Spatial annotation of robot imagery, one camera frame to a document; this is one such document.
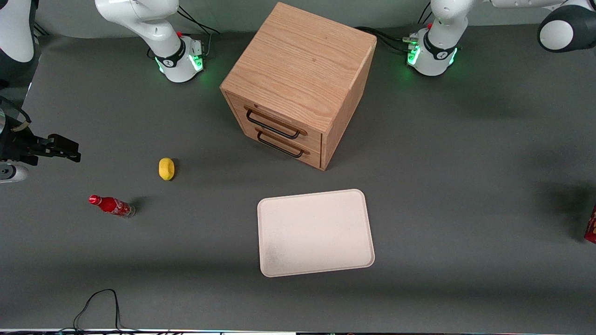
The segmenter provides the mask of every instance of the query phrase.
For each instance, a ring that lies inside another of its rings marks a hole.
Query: wooden drawer cabinet
[[[373,35],[277,3],[220,89],[249,138],[325,170],[376,44]]]

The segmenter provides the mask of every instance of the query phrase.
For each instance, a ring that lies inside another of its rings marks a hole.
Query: drawer handle
[[[267,142],[267,141],[265,141],[264,139],[262,139],[262,138],[260,137],[261,135],[263,135],[263,132],[261,132],[261,131],[260,131],[260,132],[257,134],[257,139],[259,140],[259,142],[261,142],[262,144],[265,144],[265,145],[267,145],[268,147],[271,147],[271,148],[273,148],[273,149],[280,150],[281,152],[283,152],[284,154],[286,154],[286,155],[288,155],[288,156],[290,156],[290,157],[294,157],[294,158],[300,158],[300,157],[302,157],[302,154],[304,153],[304,150],[300,150],[300,152],[299,152],[299,153],[297,153],[297,154],[293,154],[293,153],[291,153],[291,152],[287,151],[286,149],[280,148],[280,147],[278,147],[277,145],[275,145],[275,144],[273,144],[273,143],[271,143],[271,142]]]
[[[250,117],[250,115],[253,113],[253,110],[252,109],[249,109],[249,108],[247,108],[247,109],[248,109],[248,112],[246,112],[246,118],[249,121],[251,121],[252,123],[254,123],[255,125],[259,125],[259,126],[265,128],[265,129],[269,130],[269,131],[272,131],[272,132],[276,133],[277,135],[283,136],[283,137],[288,138],[288,139],[296,139],[298,137],[298,135],[300,135],[300,131],[298,131],[298,130],[296,131],[296,133],[294,135],[290,135],[290,134],[286,134],[283,131],[279,131],[279,130],[271,127],[271,126],[268,126],[268,125],[264,124],[263,122],[257,121],[255,119],[253,119],[252,117]]]

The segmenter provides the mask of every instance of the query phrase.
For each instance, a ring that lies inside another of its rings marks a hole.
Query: white tray
[[[267,277],[366,268],[374,263],[360,190],[266,198],[257,207],[260,269]]]

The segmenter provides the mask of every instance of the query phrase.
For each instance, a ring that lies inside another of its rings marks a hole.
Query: green led light
[[[456,53],[457,53],[457,48],[455,48],[455,50],[453,50],[453,54],[451,55],[451,59],[449,60],[449,65],[453,64],[453,61],[455,60]]]
[[[188,59],[192,62],[194,69],[199,72],[203,69],[203,58],[200,56],[188,55]]]
[[[414,48],[412,51],[410,51],[410,55],[408,56],[408,63],[410,65],[416,64],[419,54],[420,54],[420,47],[416,46],[416,48]]]
[[[155,62],[157,63],[157,66],[159,66],[159,72],[163,73],[162,65],[159,63],[159,60],[157,60],[157,57],[155,57]]]

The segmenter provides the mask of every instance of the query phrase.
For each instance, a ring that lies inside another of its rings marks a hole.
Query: bottle cap
[[[101,197],[100,196],[96,196],[96,195],[90,196],[89,197],[89,203],[90,204],[98,205],[98,204],[101,203]]]

